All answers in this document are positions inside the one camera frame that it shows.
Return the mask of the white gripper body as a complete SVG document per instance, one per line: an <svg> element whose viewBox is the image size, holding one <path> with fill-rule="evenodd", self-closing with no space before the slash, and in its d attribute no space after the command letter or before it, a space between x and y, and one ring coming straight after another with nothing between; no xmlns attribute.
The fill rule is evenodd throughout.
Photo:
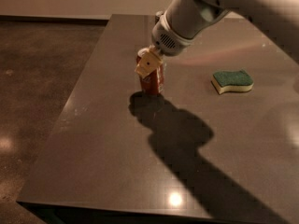
<svg viewBox="0 0 299 224"><path fill-rule="evenodd" d="M152 43L166 56L177 56L193 41L194 32L187 17L179 12L165 12L152 30Z"/></svg>

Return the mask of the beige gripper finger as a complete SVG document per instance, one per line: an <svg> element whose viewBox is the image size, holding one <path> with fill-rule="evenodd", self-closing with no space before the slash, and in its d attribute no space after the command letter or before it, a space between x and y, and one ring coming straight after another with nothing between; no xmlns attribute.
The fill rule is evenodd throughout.
<svg viewBox="0 0 299 224"><path fill-rule="evenodd" d="M142 78L147 77L163 64L163 56L155 46L144 49L140 61L137 63L135 72Z"/></svg>

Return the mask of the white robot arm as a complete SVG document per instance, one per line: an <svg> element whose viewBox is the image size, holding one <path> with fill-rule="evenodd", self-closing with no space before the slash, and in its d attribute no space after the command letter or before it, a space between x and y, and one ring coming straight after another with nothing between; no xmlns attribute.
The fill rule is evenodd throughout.
<svg viewBox="0 0 299 224"><path fill-rule="evenodd" d="M177 56L199 33L234 12L250 21L294 61L299 60L299 0L173 0L158 15L151 45L135 72L155 71L163 56Z"/></svg>

